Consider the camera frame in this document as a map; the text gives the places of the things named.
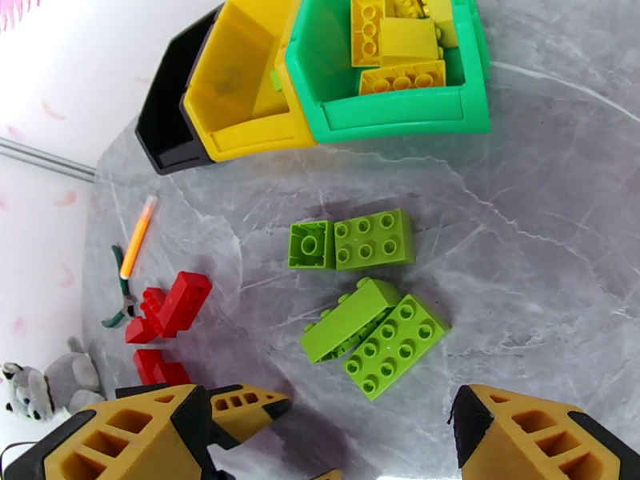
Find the red lego brick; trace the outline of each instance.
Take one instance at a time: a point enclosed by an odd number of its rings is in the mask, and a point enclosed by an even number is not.
[[[178,330],[162,328],[162,325],[160,324],[160,322],[158,322],[158,326],[159,326],[159,329],[160,329],[160,335],[159,336],[161,338],[175,338],[176,336],[178,336]]]
[[[165,292],[159,287],[147,287],[142,293],[142,304],[140,309],[147,319],[155,318],[165,302]]]
[[[191,384],[191,379],[180,362],[159,363],[154,368],[153,378],[156,384],[182,386]]]
[[[213,289],[209,278],[193,272],[179,272],[158,314],[162,336],[191,328],[200,308]]]
[[[134,318],[134,320],[129,323],[125,332],[125,342],[127,343],[149,343],[157,337],[158,332],[154,328],[151,320],[145,319],[142,316]]]
[[[135,368],[144,386],[152,386],[157,382],[154,380],[154,369],[164,363],[160,350],[136,350],[134,353]]]
[[[156,336],[163,338],[175,338],[175,335],[173,337],[167,337],[162,334],[162,325],[160,324],[160,321],[158,320],[158,316],[156,314],[154,314],[151,318],[148,318],[148,320],[151,326],[154,328]]]

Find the pliers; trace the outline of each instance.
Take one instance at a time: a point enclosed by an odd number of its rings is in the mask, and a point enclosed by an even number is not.
[[[114,253],[115,261],[118,264],[118,279],[120,280],[120,291],[122,292],[122,308],[112,319],[102,321],[102,326],[105,328],[115,328],[127,315],[132,318],[135,316],[135,298],[129,291],[129,281],[120,277],[120,268],[122,267],[122,261],[124,261],[125,256],[119,246],[111,246],[111,251]]]

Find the stuffed animal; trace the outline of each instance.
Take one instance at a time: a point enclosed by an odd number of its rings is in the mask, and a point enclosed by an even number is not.
[[[48,366],[44,374],[12,362],[2,366],[9,384],[10,402],[6,410],[45,422],[59,410],[75,414],[105,400],[100,395],[98,372],[80,341],[72,337],[67,345],[70,352]]]

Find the yellow storage bin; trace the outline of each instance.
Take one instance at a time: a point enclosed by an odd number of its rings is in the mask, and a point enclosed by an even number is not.
[[[285,64],[300,1],[228,0],[222,8],[182,100],[214,161],[316,144]]]

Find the lime green brick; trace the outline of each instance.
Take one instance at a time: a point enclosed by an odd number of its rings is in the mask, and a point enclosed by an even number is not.
[[[321,220],[291,225],[289,267],[335,269],[334,224]]]
[[[373,401],[448,330],[418,297],[408,294],[345,361],[344,368]]]
[[[271,75],[271,85],[274,86],[274,90],[282,91],[282,84],[280,83],[280,78],[278,78],[278,72],[276,70],[272,70],[270,75]]]
[[[404,210],[338,222],[334,235],[338,270],[415,262],[411,218]]]
[[[371,323],[380,323],[401,299],[388,282],[363,278],[356,287],[338,299],[337,307],[322,312],[300,339],[312,363],[337,358],[359,344],[375,328]]]

